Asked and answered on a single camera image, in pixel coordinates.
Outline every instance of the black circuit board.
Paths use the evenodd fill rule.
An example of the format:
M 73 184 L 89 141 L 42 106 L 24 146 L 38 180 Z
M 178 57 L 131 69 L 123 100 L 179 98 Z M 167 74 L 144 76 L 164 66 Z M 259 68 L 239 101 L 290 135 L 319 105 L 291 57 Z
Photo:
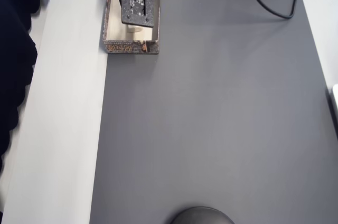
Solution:
M 154 27 L 154 0 L 121 0 L 124 24 Z

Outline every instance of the dark fabric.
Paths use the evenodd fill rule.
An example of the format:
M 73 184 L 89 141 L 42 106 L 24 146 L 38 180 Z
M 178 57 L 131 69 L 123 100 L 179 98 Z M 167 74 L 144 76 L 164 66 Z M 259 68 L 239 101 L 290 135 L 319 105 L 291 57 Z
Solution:
M 32 80 L 37 51 L 28 30 L 31 13 L 39 7 L 40 0 L 0 0 L 0 155 L 9 146 L 10 130 L 18 124 L 17 107 Z

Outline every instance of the black round object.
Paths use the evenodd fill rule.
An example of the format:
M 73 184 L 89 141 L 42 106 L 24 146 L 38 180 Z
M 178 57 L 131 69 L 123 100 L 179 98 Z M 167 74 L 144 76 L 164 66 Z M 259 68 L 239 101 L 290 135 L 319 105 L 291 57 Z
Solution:
M 192 207 L 179 213 L 171 224 L 234 224 L 221 211 L 209 207 Z

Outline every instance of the gray table surface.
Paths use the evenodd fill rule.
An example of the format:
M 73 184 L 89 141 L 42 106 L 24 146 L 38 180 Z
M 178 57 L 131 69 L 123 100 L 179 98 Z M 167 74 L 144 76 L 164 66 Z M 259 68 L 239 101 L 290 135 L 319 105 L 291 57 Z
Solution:
M 291 0 L 264 0 L 288 13 Z M 338 223 L 338 141 L 304 4 L 161 0 L 156 55 L 110 55 L 91 224 Z

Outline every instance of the white surface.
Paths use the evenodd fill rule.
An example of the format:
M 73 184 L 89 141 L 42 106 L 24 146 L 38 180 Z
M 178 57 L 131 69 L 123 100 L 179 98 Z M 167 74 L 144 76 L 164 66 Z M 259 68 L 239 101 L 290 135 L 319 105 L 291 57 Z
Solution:
M 30 30 L 30 36 L 33 39 L 37 51 L 39 51 L 40 42 L 42 39 L 42 33 L 44 29 L 44 24 L 47 17 L 47 6 L 49 0 L 41 1 L 40 10 L 32 15 L 32 27 Z M 26 98 L 23 103 L 18 108 L 19 113 L 19 123 L 18 126 L 11 131 L 11 143 L 7 152 L 3 155 L 3 170 L 0 175 L 0 211 L 4 210 L 4 204 L 7 197 L 8 187 L 10 185 L 10 179 L 12 176 L 14 162 L 16 158 L 17 145 L 19 140 L 21 121 L 24 117 L 27 94 L 29 92 L 30 86 L 26 87 Z
M 304 0 L 329 87 L 338 82 L 337 0 Z M 107 55 L 105 0 L 51 0 L 3 223 L 89 223 Z

